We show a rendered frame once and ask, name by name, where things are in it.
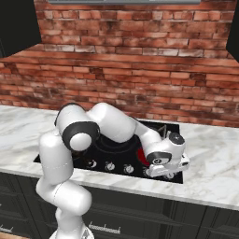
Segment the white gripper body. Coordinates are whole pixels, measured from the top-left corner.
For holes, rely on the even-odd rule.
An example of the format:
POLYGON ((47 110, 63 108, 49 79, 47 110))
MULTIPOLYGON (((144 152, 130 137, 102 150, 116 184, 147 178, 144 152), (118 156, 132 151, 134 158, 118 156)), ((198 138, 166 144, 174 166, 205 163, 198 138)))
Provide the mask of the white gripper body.
POLYGON ((154 165, 151 164, 148 168, 148 175, 150 177, 157 177, 157 176, 165 176, 170 173, 174 173, 175 175, 184 170, 184 166, 179 164, 176 168, 165 168, 163 165, 154 165))

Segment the black hob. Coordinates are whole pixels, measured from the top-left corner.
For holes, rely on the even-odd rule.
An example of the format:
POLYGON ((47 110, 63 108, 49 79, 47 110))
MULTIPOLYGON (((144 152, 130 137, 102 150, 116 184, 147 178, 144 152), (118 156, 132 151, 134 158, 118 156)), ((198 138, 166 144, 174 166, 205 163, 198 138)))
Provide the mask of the black hob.
POLYGON ((142 171, 143 167, 148 169, 151 164, 163 165, 165 168, 176 168, 179 164, 182 164, 184 170, 188 168, 189 160, 184 154, 185 139, 179 133, 179 126, 142 120, 139 123, 149 130, 150 138, 151 134, 155 133, 156 137, 161 139, 161 142, 151 148, 149 153, 146 153, 146 147, 137 134, 133 134, 128 141, 119 143, 112 137, 102 134, 94 122, 77 122, 67 126, 66 134, 63 134, 64 142, 69 142, 69 137, 77 133, 86 134, 91 139, 91 144, 87 149, 71 152, 73 166, 82 170, 152 178, 182 184, 182 171, 178 172, 171 180, 164 176, 146 177, 142 171), (95 160, 97 165, 94 168, 88 168, 88 160, 95 160), (113 171, 107 172, 105 170, 107 162, 115 164, 113 171), (134 171, 129 175, 123 171, 125 164, 130 164, 134 168, 134 171))

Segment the dark drawer front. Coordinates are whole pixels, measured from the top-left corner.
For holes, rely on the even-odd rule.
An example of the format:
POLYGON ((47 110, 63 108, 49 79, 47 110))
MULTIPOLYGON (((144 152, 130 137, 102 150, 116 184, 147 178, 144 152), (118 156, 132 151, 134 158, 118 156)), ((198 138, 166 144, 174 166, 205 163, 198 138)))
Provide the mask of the dark drawer front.
POLYGON ((20 185, 13 176, 0 173, 0 225, 10 229, 14 235, 41 239, 32 219, 20 185))
POLYGON ((95 239, 165 239, 164 227, 149 220, 142 212, 133 209, 117 207, 106 204, 93 204, 91 209, 83 216, 89 227, 92 224, 117 229, 121 234, 91 231, 95 239))

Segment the dark cupboard door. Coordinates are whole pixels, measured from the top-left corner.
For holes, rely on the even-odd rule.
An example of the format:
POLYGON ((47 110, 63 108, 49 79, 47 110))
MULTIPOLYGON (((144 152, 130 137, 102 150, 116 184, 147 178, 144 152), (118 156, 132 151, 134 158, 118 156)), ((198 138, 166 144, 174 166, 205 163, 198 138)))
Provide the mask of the dark cupboard door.
POLYGON ((239 239, 239 211, 174 202, 170 218, 177 224, 176 239, 239 239))

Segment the dark wall cupboard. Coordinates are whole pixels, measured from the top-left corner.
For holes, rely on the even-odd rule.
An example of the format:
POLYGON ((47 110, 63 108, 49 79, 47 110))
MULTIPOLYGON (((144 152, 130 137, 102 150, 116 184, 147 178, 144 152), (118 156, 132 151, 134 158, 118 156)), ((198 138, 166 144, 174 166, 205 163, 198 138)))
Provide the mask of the dark wall cupboard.
POLYGON ((34 0, 0 0, 0 59, 40 42, 34 0))
POLYGON ((231 30, 228 36, 226 50, 239 63, 239 0, 234 11, 231 30))

